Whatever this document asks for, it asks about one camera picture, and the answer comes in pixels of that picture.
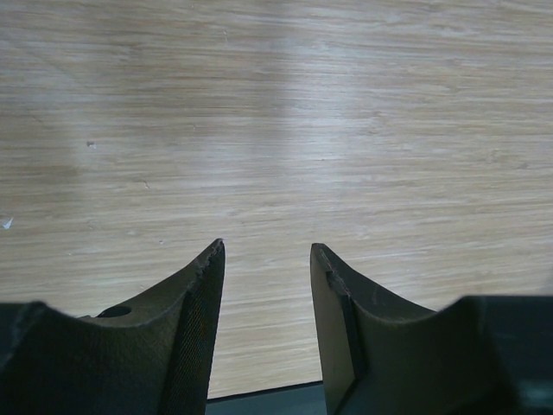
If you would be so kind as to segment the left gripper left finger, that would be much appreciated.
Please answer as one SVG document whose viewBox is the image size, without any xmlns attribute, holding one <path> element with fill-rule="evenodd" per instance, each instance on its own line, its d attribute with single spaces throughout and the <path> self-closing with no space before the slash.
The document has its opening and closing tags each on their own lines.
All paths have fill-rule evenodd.
<svg viewBox="0 0 553 415">
<path fill-rule="evenodd" d="M 4 414 L 202 414 L 225 276 L 216 239 L 191 263 L 97 316 L 1 306 Z"/>
</svg>

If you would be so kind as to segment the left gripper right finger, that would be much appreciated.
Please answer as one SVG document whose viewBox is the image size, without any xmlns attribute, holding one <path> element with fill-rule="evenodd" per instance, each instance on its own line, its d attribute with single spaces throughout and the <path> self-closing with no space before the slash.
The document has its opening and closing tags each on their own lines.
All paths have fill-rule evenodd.
<svg viewBox="0 0 553 415">
<path fill-rule="evenodd" d="M 433 311 L 323 244 L 310 281 L 328 413 L 551 413 L 551 297 L 465 296 Z"/>
</svg>

